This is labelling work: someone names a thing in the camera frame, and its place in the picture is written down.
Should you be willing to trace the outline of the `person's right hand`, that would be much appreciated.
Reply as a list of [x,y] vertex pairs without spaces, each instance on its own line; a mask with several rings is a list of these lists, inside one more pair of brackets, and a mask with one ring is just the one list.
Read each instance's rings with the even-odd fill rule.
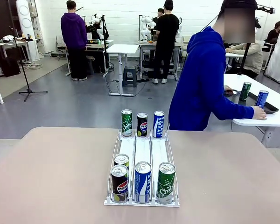
[[266,112],[259,106],[252,106],[253,108],[253,117],[252,119],[256,120],[266,120]]

